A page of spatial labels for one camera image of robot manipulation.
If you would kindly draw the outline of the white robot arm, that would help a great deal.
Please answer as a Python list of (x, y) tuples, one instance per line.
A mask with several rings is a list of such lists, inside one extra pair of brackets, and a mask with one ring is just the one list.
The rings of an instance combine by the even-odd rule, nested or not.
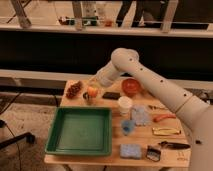
[(138, 80), (191, 131), (189, 171), (213, 171), (213, 105), (146, 68), (133, 49), (115, 49), (89, 84), (109, 87), (124, 73)]

